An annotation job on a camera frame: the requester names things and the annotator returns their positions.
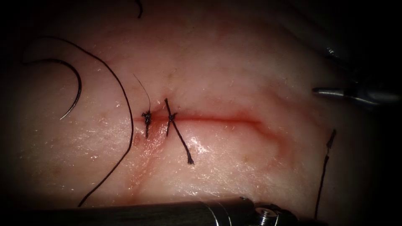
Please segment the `right arm needle driver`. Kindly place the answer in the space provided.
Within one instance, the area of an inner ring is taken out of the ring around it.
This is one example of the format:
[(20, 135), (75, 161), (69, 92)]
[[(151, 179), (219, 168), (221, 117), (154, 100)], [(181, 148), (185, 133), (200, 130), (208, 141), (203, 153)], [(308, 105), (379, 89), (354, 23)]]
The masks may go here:
[(352, 99), (367, 107), (391, 107), (402, 102), (400, 88), (391, 87), (362, 87), (357, 89)]

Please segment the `right arm needle driver jaw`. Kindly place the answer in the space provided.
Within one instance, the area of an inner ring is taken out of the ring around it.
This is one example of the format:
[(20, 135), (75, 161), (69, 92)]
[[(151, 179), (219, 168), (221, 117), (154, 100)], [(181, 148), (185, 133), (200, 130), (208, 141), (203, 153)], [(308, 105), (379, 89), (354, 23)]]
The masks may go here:
[(357, 86), (359, 84), (358, 68), (349, 61), (341, 58), (333, 48), (326, 48), (325, 58), (351, 85)]
[(357, 97), (354, 89), (350, 88), (335, 88), (335, 87), (314, 87), (312, 93), (322, 97), (334, 98), (355, 98)]

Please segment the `left arm needle driver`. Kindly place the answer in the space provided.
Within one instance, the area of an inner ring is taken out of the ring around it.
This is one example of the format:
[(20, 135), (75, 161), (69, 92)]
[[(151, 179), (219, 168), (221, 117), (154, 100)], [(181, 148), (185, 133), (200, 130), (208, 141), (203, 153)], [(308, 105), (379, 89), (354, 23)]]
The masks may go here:
[(263, 204), (255, 207), (256, 226), (328, 226), (328, 223), (312, 218), (298, 218), (292, 212), (274, 204)]

